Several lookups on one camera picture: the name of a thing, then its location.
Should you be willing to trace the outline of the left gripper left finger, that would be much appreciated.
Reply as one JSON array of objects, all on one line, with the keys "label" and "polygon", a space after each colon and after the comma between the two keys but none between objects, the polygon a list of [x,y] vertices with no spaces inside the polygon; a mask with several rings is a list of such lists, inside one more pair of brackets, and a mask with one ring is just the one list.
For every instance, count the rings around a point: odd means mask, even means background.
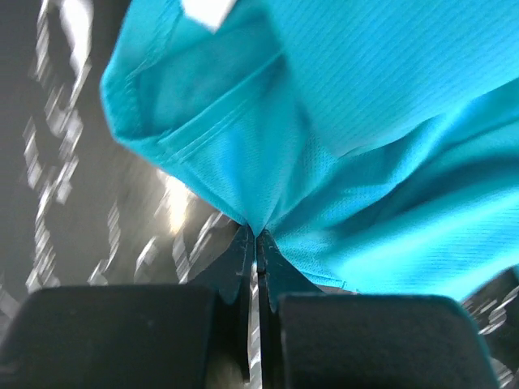
[{"label": "left gripper left finger", "polygon": [[4,388],[240,388],[254,236],[185,284],[41,289],[1,343]]}]

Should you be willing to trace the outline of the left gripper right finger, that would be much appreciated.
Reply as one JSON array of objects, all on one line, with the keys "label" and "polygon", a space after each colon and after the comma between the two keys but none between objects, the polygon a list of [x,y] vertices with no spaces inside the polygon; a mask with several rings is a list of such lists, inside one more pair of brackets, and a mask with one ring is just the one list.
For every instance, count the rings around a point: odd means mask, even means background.
[{"label": "left gripper right finger", "polygon": [[256,241],[266,388],[493,388],[487,346],[446,297],[325,293]]}]

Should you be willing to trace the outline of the teal t shirt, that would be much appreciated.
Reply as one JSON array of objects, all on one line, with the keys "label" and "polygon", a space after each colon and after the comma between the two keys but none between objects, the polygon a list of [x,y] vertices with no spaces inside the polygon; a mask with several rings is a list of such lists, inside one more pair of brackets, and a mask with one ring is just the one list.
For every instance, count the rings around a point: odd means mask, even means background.
[{"label": "teal t shirt", "polygon": [[316,284],[463,300],[518,263],[515,1],[133,1],[114,138]]}]

